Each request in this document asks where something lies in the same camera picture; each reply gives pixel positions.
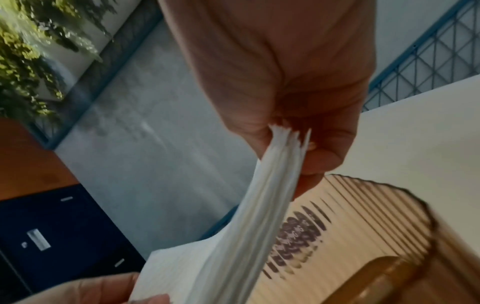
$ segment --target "wire mesh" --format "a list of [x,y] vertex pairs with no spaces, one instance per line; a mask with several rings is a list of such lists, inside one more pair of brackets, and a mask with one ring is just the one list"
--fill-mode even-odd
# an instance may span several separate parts
[[370,86],[363,111],[369,111],[480,72],[479,0],[470,0],[416,43],[406,59]]

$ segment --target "table surface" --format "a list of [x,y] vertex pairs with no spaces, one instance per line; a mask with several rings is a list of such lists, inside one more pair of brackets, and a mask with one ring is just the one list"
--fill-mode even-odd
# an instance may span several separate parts
[[363,113],[334,173],[409,189],[480,254],[480,76]]

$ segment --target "dark blue cabinet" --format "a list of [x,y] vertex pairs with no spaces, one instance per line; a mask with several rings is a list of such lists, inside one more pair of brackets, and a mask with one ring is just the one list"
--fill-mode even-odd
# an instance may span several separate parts
[[0,250],[32,292],[145,263],[81,185],[0,202]]

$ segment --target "green plant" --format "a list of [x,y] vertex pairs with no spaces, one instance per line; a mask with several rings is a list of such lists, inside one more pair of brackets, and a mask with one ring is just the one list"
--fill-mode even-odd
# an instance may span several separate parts
[[91,22],[110,37],[102,19],[115,10],[108,0],[0,0],[0,9],[5,13],[0,20],[0,116],[54,119],[52,105],[38,99],[38,88],[44,82],[61,100],[64,82],[45,46],[56,43],[98,59],[83,23]]

